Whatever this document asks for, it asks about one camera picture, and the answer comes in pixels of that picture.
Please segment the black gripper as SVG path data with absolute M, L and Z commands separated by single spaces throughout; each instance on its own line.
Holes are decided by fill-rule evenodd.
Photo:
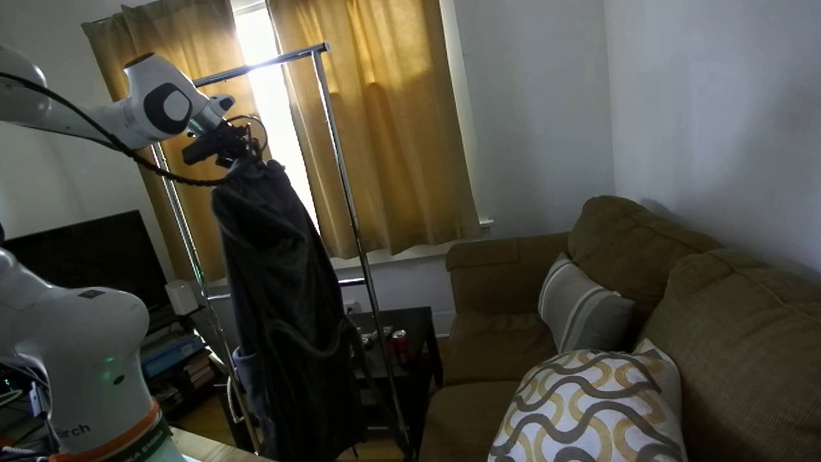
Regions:
M 261 158 L 261 143 L 252 129 L 221 122 L 181 149 L 187 165 L 216 156 L 221 166 L 231 166 L 239 156 Z

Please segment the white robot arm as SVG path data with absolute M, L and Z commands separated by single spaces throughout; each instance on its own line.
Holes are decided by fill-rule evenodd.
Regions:
M 212 138 L 225 129 L 233 100 L 202 94 L 167 58 L 139 57 L 122 74 L 122 100 L 83 111 L 48 89 L 34 62 L 2 47 L 0 117 L 120 153 L 184 130 Z M 144 379 L 149 310 L 135 294 L 58 288 L 0 252 L 0 324 L 2 356 L 47 378 L 47 423 L 56 446 L 39 462 L 189 462 Z

